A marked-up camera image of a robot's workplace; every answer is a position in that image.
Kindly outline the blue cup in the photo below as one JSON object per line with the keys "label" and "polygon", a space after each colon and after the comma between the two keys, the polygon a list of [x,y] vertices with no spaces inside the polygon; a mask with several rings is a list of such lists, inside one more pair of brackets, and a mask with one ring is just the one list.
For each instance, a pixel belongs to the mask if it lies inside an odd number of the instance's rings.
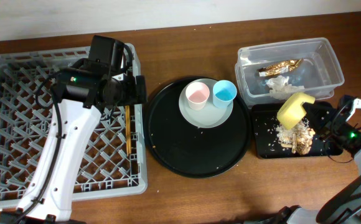
{"label": "blue cup", "polygon": [[226,108],[236,97],[237,88],[228,80],[220,80],[213,86],[213,104],[217,108]]}

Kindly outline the yellow bowl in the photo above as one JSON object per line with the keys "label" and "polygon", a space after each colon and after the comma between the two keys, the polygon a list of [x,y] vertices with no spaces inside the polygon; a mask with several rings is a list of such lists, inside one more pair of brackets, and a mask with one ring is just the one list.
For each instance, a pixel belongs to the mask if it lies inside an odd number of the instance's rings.
{"label": "yellow bowl", "polygon": [[303,104],[313,104],[315,100],[313,96],[303,92],[294,93],[279,109],[276,118],[284,128],[290,130],[305,117],[306,111],[303,108]]}

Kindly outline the pink cup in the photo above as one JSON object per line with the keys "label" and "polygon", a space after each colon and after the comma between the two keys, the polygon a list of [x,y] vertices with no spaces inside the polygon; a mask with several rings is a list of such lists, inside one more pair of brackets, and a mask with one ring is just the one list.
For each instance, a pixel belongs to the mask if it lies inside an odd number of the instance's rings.
{"label": "pink cup", "polygon": [[185,96],[190,108],[197,111],[205,106],[210,96],[210,90],[202,82],[193,82],[187,86]]}

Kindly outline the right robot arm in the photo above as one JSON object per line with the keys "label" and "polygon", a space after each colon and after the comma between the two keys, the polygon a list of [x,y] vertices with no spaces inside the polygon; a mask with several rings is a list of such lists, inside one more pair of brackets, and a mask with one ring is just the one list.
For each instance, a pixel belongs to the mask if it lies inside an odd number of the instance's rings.
{"label": "right robot arm", "polygon": [[361,127],[348,124],[357,109],[361,109],[361,99],[349,95],[340,99],[337,108],[319,105],[314,97],[301,92],[284,103],[277,114],[284,127],[292,129],[307,118],[321,141],[351,154],[360,175],[319,211],[305,210],[299,205],[284,207],[273,217],[259,220],[258,224],[361,223]]}

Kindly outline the white napkin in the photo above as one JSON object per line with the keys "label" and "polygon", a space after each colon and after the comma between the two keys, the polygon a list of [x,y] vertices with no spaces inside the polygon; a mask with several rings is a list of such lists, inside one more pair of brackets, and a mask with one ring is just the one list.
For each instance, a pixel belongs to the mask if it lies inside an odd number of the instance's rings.
{"label": "white napkin", "polygon": [[292,94],[303,91],[304,86],[295,86],[289,83],[289,77],[279,75],[270,78],[266,85],[269,87],[270,97],[277,100],[287,100]]}

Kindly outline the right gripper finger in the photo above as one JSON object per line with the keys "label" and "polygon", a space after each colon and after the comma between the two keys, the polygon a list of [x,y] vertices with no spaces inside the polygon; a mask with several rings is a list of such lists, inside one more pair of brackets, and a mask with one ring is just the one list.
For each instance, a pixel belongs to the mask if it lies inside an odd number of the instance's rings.
{"label": "right gripper finger", "polygon": [[304,103],[302,105],[307,115],[327,116],[333,115],[336,109],[328,102],[320,101],[318,103]]}
{"label": "right gripper finger", "polygon": [[307,114],[309,125],[316,132],[316,134],[330,133],[332,117],[333,114],[330,112]]}

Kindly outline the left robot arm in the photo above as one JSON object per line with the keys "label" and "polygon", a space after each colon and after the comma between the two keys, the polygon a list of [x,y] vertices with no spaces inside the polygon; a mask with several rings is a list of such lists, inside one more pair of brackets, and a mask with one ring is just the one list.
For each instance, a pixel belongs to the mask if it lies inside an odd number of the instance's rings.
{"label": "left robot arm", "polygon": [[131,44],[94,35],[88,57],[49,78],[53,115],[42,155],[25,195],[0,223],[73,223],[73,189],[88,141],[105,109],[147,102]]}

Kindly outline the food scraps pile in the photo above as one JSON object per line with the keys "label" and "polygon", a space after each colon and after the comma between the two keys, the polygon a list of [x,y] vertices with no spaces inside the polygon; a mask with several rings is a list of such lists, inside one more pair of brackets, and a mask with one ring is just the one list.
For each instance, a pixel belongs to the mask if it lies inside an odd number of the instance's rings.
{"label": "food scraps pile", "polygon": [[292,154],[306,155],[312,148],[315,131],[310,127],[309,121],[303,119],[291,129],[286,129],[284,125],[278,124],[270,134],[275,134],[275,139],[268,143],[271,151],[274,151],[276,145],[281,146],[282,150],[289,150]]}

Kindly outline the gold foil wrapper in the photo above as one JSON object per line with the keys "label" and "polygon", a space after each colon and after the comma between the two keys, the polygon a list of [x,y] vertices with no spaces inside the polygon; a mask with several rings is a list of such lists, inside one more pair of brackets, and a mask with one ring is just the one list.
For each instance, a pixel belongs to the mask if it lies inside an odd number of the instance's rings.
{"label": "gold foil wrapper", "polygon": [[280,75],[283,73],[288,73],[300,66],[303,62],[303,59],[292,59],[278,62],[267,67],[258,69],[258,74],[260,77],[271,77],[274,75]]}

